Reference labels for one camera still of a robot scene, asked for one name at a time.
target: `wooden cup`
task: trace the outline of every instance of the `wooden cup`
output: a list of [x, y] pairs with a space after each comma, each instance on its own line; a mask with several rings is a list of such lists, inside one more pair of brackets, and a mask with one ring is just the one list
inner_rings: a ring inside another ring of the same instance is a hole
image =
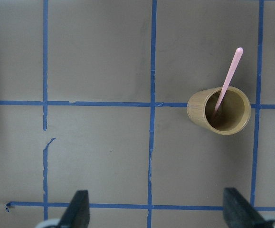
[[188, 101], [187, 113], [199, 126], [218, 134], [235, 134], [241, 131], [250, 119], [250, 102], [241, 90], [230, 86], [216, 117], [211, 120], [221, 89], [222, 87], [203, 90], [192, 95]]

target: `cup opening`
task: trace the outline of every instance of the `cup opening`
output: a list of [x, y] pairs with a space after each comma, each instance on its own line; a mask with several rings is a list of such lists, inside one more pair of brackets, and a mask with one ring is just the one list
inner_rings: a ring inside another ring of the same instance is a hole
[[219, 131], [231, 131], [242, 121], [245, 105], [240, 94], [227, 90], [217, 114], [213, 120], [211, 116], [218, 101], [220, 90], [210, 96], [205, 105], [205, 115], [208, 123]]

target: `blue tape grid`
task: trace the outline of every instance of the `blue tape grid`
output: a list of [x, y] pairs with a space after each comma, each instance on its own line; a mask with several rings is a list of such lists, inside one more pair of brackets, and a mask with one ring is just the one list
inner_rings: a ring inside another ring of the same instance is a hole
[[[151, 101], [147, 102], [69, 102], [69, 101], [49, 101], [47, 95], [47, 47], [48, 47], [48, 0], [44, 0], [43, 8], [43, 101], [0, 101], [0, 105], [32, 105], [43, 106], [43, 130], [47, 129], [47, 107], [62, 106], [108, 106], [108, 107], [149, 107], [150, 108], [150, 126], [149, 126], [149, 169], [148, 169], [148, 203], [139, 204], [90, 204], [91, 208], [118, 208], [118, 209], [147, 209], [147, 228], [151, 228], [152, 210], [217, 210], [221, 211], [221, 206], [179, 206], [179, 205], [152, 205], [151, 175], [152, 175], [152, 152], [154, 148], [154, 121], [156, 107], [181, 107], [185, 108], [187, 103], [175, 102], [155, 102], [155, 47], [156, 47], [156, 11], [157, 0], [152, 0], [152, 35], [151, 35]], [[275, 109], [275, 104], [261, 104], [261, 74], [262, 74], [262, 47], [263, 47], [263, 23], [264, 23], [264, 0], [259, 0], [259, 24], [258, 24], [258, 50], [257, 50], [257, 78], [256, 78], [256, 103], [251, 104], [255, 109], [255, 130], [254, 130], [254, 148], [252, 162], [252, 181], [250, 203], [255, 204], [256, 191], [256, 167], [257, 167], [257, 149], [259, 135], [259, 121], [261, 109]], [[44, 220], [47, 219], [48, 207], [67, 207], [69, 203], [49, 203], [47, 190], [47, 153], [48, 146], [55, 138], [47, 144], [43, 150], [44, 181], [43, 181], [43, 202], [18, 202], [11, 201], [6, 205], [12, 206], [31, 206], [44, 208]], [[275, 211], [275, 207], [255, 207], [258, 211]]]

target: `cup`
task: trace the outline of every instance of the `cup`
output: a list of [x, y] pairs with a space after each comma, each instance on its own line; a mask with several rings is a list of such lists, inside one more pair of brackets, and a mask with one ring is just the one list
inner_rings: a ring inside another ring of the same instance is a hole
[[211, 116], [222, 87], [199, 91], [188, 101], [187, 113], [195, 124], [222, 135], [235, 134], [248, 123], [251, 106], [247, 96], [229, 86], [214, 119]]

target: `pink spoon handle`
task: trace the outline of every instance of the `pink spoon handle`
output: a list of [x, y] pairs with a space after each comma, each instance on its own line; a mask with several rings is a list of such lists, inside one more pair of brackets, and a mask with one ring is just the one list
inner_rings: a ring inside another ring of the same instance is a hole
[[223, 84], [221, 93], [219, 94], [218, 101], [217, 101], [217, 104], [215, 105], [214, 112], [213, 112], [213, 114], [212, 114], [211, 119], [214, 118], [215, 114], [216, 114], [217, 111], [218, 111], [219, 106], [220, 106], [221, 103], [222, 103], [222, 100], [223, 100], [223, 98], [224, 98], [224, 95], [225, 95], [225, 93], [226, 93], [226, 91], [227, 91], [227, 89], [228, 89], [228, 87], [229, 87], [230, 81], [231, 81], [231, 79], [232, 79], [232, 76], [234, 75], [234, 72], [235, 72], [235, 70], [236, 70], [236, 68], [237, 68], [237, 65], [238, 65], [238, 63], [239, 63], [239, 61], [240, 61], [240, 59], [241, 59], [241, 57], [242, 57], [242, 54], [243, 54], [243, 49], [242, 49], [241, 47], [239, 47], [239, 48], [236, 50], [236, 52], [235, 52], [235, 54], [234, 54], [234, 56], [233, 56], [233, 60], [232, 60], [232, 62], [231, 62], [230, 68], [229, 68], [229, 70], [228, 70], [228, 73], [227, 73], [225, 82], [224, 82], [224, 84]]

